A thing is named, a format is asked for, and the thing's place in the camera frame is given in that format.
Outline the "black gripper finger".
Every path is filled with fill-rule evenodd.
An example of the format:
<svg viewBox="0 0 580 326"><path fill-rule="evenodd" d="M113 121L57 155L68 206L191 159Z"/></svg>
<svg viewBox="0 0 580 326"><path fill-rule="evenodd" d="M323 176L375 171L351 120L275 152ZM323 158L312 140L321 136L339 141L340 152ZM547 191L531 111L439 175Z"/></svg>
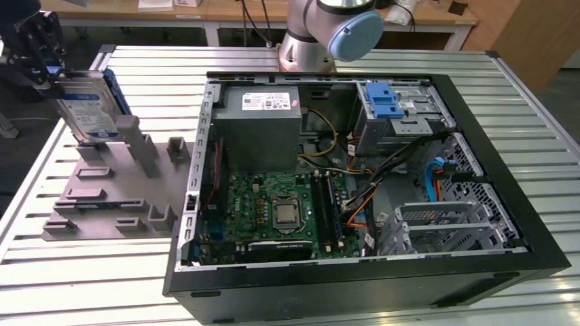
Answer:
<svg viewBox="0 0 580 326"><path fill-rule="evenodd" d="M11 51L1 55L1 80L37 90L49 89L47 69L33 65L31 58Z"/></svg>
<svg viewBox="0 0 580 326"><path fill-rule="evenodd" d="M33 69L47 74L59 74L64 70L64 34L59 15L40 11L20 24L19 56Z"/></svg>

